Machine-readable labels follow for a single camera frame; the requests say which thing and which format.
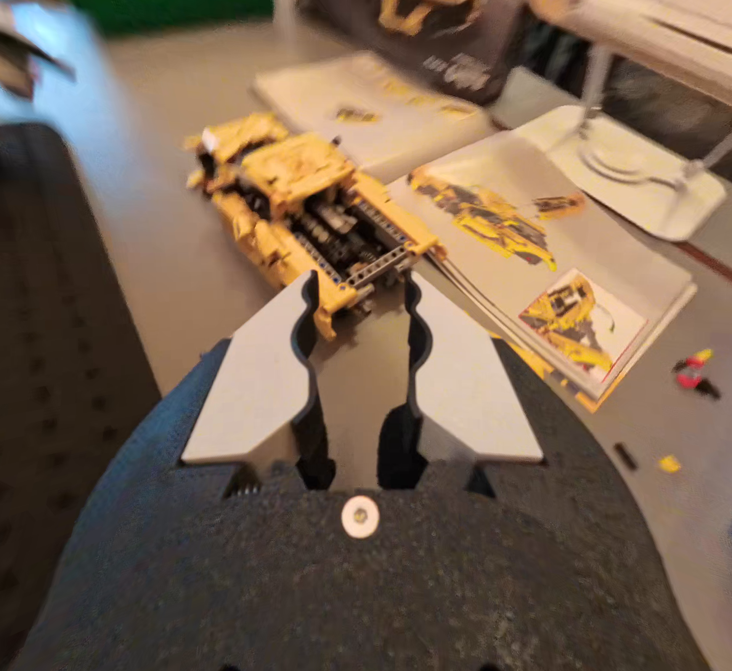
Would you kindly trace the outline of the white document stand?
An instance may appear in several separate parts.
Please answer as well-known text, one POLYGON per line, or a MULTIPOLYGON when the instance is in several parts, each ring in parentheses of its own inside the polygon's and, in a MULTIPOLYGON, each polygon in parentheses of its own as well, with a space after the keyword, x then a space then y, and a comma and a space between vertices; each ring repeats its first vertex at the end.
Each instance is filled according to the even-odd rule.
POLYGON ((730 153, 728 134, 687 160, 602 112, 610 51, 591 47, 581 104, 561 106, 512 131, 535 146, 577 188, 666 242, 687 242, 727 198, 711 168, 730 153))

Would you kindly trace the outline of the black studded mat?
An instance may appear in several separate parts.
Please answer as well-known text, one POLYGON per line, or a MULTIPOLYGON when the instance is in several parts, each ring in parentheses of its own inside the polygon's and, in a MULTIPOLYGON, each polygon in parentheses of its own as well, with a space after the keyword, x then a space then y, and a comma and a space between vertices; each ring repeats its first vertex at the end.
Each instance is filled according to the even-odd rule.
POLYGON ((159 399, 66 143, 2 124, 2 669, 90 493, 159 399))

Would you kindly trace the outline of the yellow brick car model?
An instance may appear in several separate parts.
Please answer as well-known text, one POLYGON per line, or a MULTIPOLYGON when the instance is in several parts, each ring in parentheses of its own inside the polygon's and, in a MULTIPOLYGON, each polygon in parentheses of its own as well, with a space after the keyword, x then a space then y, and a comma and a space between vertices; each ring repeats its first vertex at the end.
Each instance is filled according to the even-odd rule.
POLYGON ((205 127, 187 188, 212 202, 237 249, 271 286, 318 275, 313 316, 326 340, 334 317, 364 310, 379 284, 446 248, 387 187, 316 133, 294 134, 272 113, 205 127))

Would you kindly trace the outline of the scattered small brick pins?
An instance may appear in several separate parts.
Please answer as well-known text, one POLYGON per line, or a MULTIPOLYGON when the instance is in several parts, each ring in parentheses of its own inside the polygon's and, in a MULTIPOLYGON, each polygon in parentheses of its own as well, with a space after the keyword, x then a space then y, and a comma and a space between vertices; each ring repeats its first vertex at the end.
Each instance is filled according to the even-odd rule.
MULTIPOLYGON (((713 356, 714 351, 705 348, 676 362, 671 370, 676 385, 684 391, 700 394, 713 401, 721 400, 722 392, 705 374, 706 366, 713 356)), ((631 455, 625 444, 618 442, 613 445, 613 449, 631 472, 637 471, 636 458, 631 455)))

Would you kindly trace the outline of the open instruction booklet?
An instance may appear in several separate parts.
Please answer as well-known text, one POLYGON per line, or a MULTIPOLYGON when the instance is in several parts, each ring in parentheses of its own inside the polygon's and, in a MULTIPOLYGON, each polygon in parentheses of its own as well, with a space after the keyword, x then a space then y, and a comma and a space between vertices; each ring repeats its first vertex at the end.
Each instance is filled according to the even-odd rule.
POLYGON ((374 54, 260 72, 253 89, 291 130, 334 139, 384 182, 446 248, 443 272, 592 400, 696 292, 536 145, 374 54))

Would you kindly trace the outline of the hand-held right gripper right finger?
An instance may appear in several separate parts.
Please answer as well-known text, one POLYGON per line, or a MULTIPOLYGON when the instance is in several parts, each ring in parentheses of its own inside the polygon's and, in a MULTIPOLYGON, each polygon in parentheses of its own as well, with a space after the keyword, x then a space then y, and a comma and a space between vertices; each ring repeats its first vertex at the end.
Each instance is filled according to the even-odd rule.
POLYGON ((541 463, 489 333, 420 274, 405 282, 408 443, 426 461, 541 463))

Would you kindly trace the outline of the grey desk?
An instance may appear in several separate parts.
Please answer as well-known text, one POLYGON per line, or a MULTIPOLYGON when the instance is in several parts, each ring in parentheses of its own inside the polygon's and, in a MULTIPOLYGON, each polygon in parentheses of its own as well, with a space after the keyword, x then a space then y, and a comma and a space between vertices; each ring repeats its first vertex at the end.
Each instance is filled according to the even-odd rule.
MULTIPOLYGON (((185 190, 185 137, 257 109, 265 70, 351 54, 322 26, 281 38, 268 21, 101 40, 73 8, 19 3, 17 30, 75 69, 40 65, 32 105, 2 92, 2 117, 57 128, 88 200, 162 394, 199 354, 264 307, 273 290, 185 190)), ((678 247, 619 219, 629 235, 691 273, 698 293, 596 413, 562 389, 624 476, 663 557, 685 621, 713 669, 730 669, 730 367, 723 399, 679 389, 670 369, 730 345, 730 283, 678 247)))

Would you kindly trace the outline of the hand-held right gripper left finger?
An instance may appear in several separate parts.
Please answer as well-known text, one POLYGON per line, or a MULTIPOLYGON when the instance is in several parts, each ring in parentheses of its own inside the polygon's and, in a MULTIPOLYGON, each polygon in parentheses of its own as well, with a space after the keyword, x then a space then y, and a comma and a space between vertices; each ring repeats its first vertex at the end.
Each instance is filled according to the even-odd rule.
POLYGON ((298 328, 313 325, 318 275, 300 275, 234 331, 182 454, 185 465, 295 465, 295 419, 315 396, 298 328))

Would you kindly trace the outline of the dark toy car set box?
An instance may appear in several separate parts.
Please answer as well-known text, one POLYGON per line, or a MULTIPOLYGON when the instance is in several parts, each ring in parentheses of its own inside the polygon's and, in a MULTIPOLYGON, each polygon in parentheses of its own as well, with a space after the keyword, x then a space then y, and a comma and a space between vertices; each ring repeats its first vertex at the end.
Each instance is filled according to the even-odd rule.
POLYGON ((302 0, 425 85, 487 106, 526 31, 526 0, 302 0))

